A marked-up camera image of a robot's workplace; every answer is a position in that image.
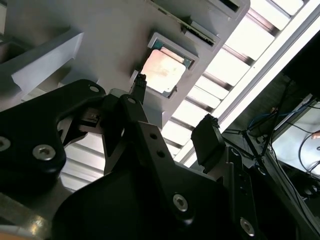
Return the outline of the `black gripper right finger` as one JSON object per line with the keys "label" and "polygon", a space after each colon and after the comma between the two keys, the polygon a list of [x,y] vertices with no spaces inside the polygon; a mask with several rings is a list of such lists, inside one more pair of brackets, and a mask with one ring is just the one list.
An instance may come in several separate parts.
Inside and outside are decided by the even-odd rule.
{"label": "black gripper right finger", "polygon": [[191,134],[197,162],[214,179],[216,214],[204,233],[215,240],[312,240],[314,230],[269,172],[247,167],[207,114]]}

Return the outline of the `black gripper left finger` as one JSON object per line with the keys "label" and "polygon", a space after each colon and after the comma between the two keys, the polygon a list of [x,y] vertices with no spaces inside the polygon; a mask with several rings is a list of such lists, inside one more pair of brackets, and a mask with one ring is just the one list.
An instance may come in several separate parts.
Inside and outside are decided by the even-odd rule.
{"label": "black gripper left finger", "polygon": [[130,92],[106,94],[81,79],[0,114],[0,189],[35,204],[57,186],[67,157],[65,147],[87,133],[102,135],[104,176],[126,166],[150,168],[157,157],[172,158],[142,104],[146,77],[138,75]]}

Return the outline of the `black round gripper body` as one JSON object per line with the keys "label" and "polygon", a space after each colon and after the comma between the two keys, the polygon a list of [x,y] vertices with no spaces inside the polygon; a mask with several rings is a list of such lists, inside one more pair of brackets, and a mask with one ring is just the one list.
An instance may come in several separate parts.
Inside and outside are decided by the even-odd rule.
{"label": "black round gripper body", "polygon": [[208,177],[157,157],[99,178],[56,212],[54,240],[242,240],[247,235],[230,197],[246,197],[248,175],[237,165]]}

